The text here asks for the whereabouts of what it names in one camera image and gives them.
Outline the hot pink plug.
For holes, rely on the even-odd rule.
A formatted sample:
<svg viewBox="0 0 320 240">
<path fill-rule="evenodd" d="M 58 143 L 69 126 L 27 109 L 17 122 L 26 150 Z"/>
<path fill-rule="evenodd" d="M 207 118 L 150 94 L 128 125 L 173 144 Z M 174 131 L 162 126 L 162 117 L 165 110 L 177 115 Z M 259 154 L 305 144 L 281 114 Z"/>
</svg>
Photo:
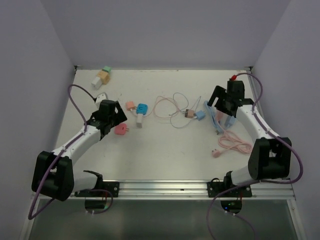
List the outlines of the hot pink plug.
<svg viewBox="0 0 320 240">
<path fill-rule="evenodd" d="M 119 136 L 124 136 L 130 129 L 127 127 L 126 123 L 120 123 L 114 127 L 114 134 Z"/>
</svg>

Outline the salmon charger plug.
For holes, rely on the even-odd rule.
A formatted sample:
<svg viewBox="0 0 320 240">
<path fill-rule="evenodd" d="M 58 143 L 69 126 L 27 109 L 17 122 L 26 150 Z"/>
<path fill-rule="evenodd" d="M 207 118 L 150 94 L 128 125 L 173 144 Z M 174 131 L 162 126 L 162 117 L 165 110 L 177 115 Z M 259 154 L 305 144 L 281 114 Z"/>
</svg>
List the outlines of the salmon charger plug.
<svg viewBox="0 0 320 240">
<path fill-rule="evenodd" d="M 127 101 L 125 107 L 128 111 L 133 111 L 136 109 L 135 103 L 133 101 Z"/>
</svg>

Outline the blue power strip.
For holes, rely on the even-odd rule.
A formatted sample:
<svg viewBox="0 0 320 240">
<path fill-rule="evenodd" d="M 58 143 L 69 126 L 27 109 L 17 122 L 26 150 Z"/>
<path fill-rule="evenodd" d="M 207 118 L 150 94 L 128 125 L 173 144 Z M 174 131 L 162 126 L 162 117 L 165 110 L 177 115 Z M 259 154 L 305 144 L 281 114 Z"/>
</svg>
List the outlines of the blue power strip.
<svg viewBox="0 0 320 240">
<path fill-rule="evenodd" d="M 236 121 L 236 118 L 233 116 L 227 116 L 225 122 L 224 122 L 224 126 L 226 129 L 230 128 Z"/>
</svg>

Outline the cyan plug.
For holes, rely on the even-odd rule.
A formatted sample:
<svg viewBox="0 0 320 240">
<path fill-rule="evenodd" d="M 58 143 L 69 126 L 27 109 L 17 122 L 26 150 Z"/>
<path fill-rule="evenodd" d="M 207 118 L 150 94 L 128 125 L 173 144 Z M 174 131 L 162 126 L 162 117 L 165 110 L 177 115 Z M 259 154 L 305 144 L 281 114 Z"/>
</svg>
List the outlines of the cyan plug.
<svg viewBox="0 0 320 240">
<path fill-rule="evenodd" d="M 139 103 L 136 107 L 136 114 L 145 116 L 148 112 L 148 105 L 144 103 Z"/>
</svg>

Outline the white plug cube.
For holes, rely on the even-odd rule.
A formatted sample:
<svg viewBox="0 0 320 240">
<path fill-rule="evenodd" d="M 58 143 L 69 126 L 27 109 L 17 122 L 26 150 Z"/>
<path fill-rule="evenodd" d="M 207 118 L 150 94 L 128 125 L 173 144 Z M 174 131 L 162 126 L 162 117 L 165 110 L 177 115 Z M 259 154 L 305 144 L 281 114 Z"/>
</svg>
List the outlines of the white plug cube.
<svg viewBox="0 0 320 240">
<path fill-rule="evenodd" d="M 98 90 L 101 85 L 102 85 L 102 81 L 99 77 L 95 77 L 92 82 L 91 82 L 91 85 L 94 89 Z"/>
</svg>

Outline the tan plug cube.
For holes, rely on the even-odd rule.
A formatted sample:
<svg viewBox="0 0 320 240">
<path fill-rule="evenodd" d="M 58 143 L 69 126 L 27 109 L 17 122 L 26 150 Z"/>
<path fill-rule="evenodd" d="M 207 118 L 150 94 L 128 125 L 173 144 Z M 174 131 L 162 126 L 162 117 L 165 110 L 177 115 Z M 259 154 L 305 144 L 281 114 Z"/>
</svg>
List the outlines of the tan plug cube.
<svg viewBox="0 0 320 240">
<path fill-rule="evenodd" d="M 110 74 L 107 71 L 100 70 L 96 76 L 100 78 L 101 82 L 104 85 L 106 85 L 110 81 Z"/>
</svg>

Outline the green plug cube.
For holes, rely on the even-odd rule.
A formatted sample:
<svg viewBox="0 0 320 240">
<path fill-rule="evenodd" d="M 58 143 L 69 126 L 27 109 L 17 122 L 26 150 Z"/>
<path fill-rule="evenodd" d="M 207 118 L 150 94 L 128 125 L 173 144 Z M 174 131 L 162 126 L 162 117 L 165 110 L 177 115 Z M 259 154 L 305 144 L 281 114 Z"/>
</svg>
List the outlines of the green plug cube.
<svg viewBox="0 0 320 240">
<path fill-rule="evenodd" d="M 112 68 L 111 68 L 110 66 L 104 66 L 104 67 L 102 68 L 102 71 L 107 72 L 107 73 L 110 73 L 111 70 L 112 70 Z"/>
</svg>

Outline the pink power strip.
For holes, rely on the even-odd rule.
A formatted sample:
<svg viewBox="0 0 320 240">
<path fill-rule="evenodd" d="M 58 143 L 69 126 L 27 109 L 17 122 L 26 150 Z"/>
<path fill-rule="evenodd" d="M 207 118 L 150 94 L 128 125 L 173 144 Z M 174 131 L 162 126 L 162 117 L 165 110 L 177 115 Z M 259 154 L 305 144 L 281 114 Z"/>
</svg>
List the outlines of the pink power strip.
<svg viewBox="0 0 320 240">
<path fill-rule="evenodd" d="M 222 120 L 223 116 L 224 116 L 224 113 L 223 113 L 223 112 L 221 112 L 221 111 L 219 111 L 219 110 L 216 111 L 216 120 L 217 120 L 218 122 Z"/>
</svg>

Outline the white usb charger block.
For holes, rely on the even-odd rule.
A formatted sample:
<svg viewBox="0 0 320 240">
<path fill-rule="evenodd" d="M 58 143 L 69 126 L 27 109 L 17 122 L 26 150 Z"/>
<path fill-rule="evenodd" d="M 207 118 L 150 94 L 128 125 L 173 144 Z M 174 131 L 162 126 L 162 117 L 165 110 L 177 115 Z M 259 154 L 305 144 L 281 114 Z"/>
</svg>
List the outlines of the white usb charger block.
<svg viewBox="0 0 320 240">
<path fill-rule="evenodd" d="M 144 115 L 142 113 L 137 114 L 136 118 L 136 126 L 141 129 L 143 127 L 143 117 Z"/>
</svg>

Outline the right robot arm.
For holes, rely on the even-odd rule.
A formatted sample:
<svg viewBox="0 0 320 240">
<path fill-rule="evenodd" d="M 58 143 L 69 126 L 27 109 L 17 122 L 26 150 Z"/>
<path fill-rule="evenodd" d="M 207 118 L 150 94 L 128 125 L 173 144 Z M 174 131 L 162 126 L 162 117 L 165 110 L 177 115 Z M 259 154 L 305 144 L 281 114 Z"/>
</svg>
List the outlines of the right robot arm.
<svg viewBox="0 0 320 240">
<path fill-rule="evenodd" d="M 261 118 L 252 99 L 245 97 L 242 81 L 229 80 L 227 88 L 216 86 L 207 102 L 216 110 L 236 118 L 254 142 L 248 164 L 225 176 L 223 192 L 235 196 L 241 185 L 250 181 L 283 179 L 289 175 L 292 145 L 287 137 L 280 137 Z"/>
</svg>

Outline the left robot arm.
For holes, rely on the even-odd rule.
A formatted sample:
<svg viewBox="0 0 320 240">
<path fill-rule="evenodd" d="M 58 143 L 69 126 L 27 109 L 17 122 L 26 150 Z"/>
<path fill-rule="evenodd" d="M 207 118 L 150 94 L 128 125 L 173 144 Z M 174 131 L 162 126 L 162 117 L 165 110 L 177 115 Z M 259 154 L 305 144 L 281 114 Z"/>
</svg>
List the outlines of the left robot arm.
<svg viewBox="0 0 320 240">
<path fill-rule="evenodd" d="M 84 170 L 74 172 L 75 163 L 112 128 L 127 117 L 118 101 L 102 100 L 80 132 L 61 147 L 42 151 L 36 159 L 31 189 L 55 200 L 65 201 L 72 193 L 87 191 L 92 196 L 103 193 L 103 176 Z"/>
</svg>

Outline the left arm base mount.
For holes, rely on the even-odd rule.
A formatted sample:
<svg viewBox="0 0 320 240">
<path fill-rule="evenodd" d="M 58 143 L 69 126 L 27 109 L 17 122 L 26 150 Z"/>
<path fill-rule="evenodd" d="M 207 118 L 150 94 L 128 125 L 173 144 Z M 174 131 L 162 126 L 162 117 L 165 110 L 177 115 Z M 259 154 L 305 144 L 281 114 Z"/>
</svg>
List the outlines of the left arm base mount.
<svg viewBox="0 0 320 240">
<path fill-rule="evenodd" d="M 74 193 L 75 197 L 83 198 L 104 198 L 119 196 L 120 183 L 118 181 L 103 181 L 99 186 L 93 190 L 81 190 Z"/>
</svg>

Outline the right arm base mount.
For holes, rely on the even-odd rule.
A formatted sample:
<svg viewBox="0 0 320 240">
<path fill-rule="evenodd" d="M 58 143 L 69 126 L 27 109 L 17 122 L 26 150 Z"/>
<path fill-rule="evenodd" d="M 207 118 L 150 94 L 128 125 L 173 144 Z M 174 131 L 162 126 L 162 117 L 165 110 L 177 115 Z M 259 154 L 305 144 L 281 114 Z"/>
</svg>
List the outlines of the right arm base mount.
<svg viewBox="0 0 320 240">
<path fill-rule="evenodd" d="M 251 187 L 249 185 L 243 187 L 237 187 L 233 184 L 227 185 L 224 181 L 213 178 L 206 183 L 207 194 L 209 198 L 214 198 L 218 194 L 226 191 L 226 193 L 221 195 L 221 198 L 251 198 L 253 196 Z"/>
</svg>

